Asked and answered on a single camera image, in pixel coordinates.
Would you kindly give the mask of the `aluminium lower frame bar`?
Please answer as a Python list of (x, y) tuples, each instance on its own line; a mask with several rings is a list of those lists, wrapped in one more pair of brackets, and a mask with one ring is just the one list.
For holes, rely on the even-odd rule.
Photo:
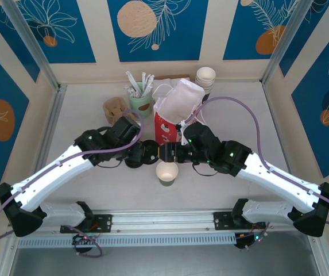
[(0, 276), (9, 276), (17, 252), (19, 238), (10, 235), (0, 240)]
[(319, 275), (329, 276), (329, 255), (327, 250), (324, 248), (323, 239), (321, 237), (308, 236), (308, 241)]

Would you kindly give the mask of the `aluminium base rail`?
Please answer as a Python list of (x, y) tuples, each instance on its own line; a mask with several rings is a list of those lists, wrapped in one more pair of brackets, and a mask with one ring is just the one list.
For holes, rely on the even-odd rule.
[[(263, 213), (259, 203), (254, 202), (250, 210), (243, 211), (240, 208), (234, 208), (230, 212), (241, 214), (248, 222), (253, 223), (253, 227), (260, 227), (261, 229), (265, 229), (267, 223), (281, 224), (294, 227), (306, 235), (320, 237), (324, 228), (323, 222), (313, 218), (312, 213), (302, 214), (295, 208), (289, 209), (287, 206), (278, 205), (275, 210)], [(5, 209), (5, 214), (18, 237), (30, 235), (39, 228), (51, 227), (60, 227), (61, 233), (70, 233), (76, 230), (76, 226), (79, 225), (87, 228), (95, 215), (89, 208), (80, 205), (66, 210), (57, 210), (53, 209), (51, 205), (46, 205), (44, 208), (37, 208), (33, 212), (12, 207)], [(113, 216), (111, 231), (125, 231), (127, 229), (133, 231), (163, 229), (166, 231), (206, 227), (215, 229), (213, 213), (139, 212), (111, 215)]]

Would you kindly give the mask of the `grey metal shelf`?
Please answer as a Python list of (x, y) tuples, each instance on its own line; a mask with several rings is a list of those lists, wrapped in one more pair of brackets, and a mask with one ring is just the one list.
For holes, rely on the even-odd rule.
[(97, 259), (68, 249), (21, 249), (10, 276), (320, 276), (309, 256), (230, 246), (109, 248)]

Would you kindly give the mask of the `red paper gift bag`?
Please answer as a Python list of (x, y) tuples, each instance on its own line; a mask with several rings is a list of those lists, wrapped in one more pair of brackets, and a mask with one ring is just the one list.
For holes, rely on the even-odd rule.
[(204, 96), (202, 87), (182, 78), (166, 96), (160, 97), (153, 107), (155, 141), (159, 145), (180, 141), (176, 125), (193, 115)]

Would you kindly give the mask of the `green ceramic straw holder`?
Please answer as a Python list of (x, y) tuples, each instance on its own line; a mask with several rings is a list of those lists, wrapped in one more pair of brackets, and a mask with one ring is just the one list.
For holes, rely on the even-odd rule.
[(148, 118), (153, 111), (153, 98), (150, 91), (143, 98), (134, 98), (132, 94), (129, 94), (129, 102), (131, 109), (138, 112), (142, 118)]

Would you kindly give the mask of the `aluminium frame post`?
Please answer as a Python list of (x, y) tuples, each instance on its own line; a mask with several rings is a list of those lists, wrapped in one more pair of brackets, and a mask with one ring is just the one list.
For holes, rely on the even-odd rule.
[(309, 10), (313, 0), (298, 0), (296, 9), (292, 13), (290, 20), (288, 21), (282, 36), (276, 45), (274, 52), (272, 53), (268, 65), (260, 79), (263, 87), (265, 87), (271, 80), (275, 70), (277, 69), (281, 59), (285, 55), (291, 41), (293, 40), (299, 26), (303, 22), (307, 11)]
[(33, 59), (39, 66), (42, 73), (45, 75), (49, 84), (55, 91), (59, 91), (60, 84), (56, 75), (52, 71), (48, 59), (44, 55), (39, 43), (37, 42), (33, 32), (31, 31), (28, 23), (24, 19), (22, 13), (13, 0), (0, 0), (1, 6), (6, 12), (9, 20), (15, 27), (18, 35), (32, 55)]

